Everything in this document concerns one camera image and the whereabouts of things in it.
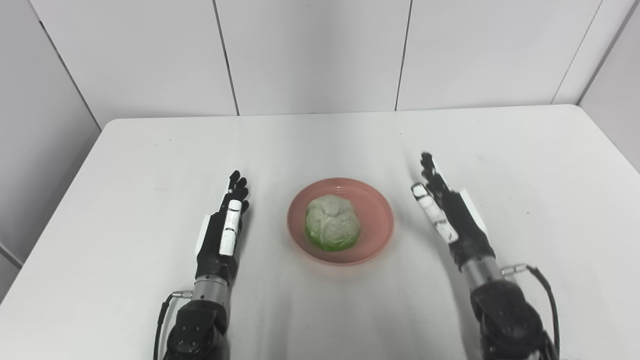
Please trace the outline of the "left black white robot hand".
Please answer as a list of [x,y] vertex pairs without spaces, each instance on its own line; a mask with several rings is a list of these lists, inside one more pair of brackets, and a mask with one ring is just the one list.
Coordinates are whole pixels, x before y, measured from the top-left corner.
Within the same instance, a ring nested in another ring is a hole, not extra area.
[[196,256],[195,279],[214,276],[231,285],[237,277],[237,245],[243,228],[243,215],[249,209],[248,181],[240,171],[231,173],[220,208],[206,216],[201,246]]

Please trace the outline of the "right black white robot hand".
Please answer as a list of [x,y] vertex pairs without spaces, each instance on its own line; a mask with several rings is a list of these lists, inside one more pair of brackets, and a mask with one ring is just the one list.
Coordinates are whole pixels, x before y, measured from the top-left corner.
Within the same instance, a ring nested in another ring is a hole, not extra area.
[[420,164],[423,182],[414,183],[410,191],[448,246],[455,266],[462,270],[469,262],[495,263],[496,253],[469,194],[448,186],[432,153],[422,152]]

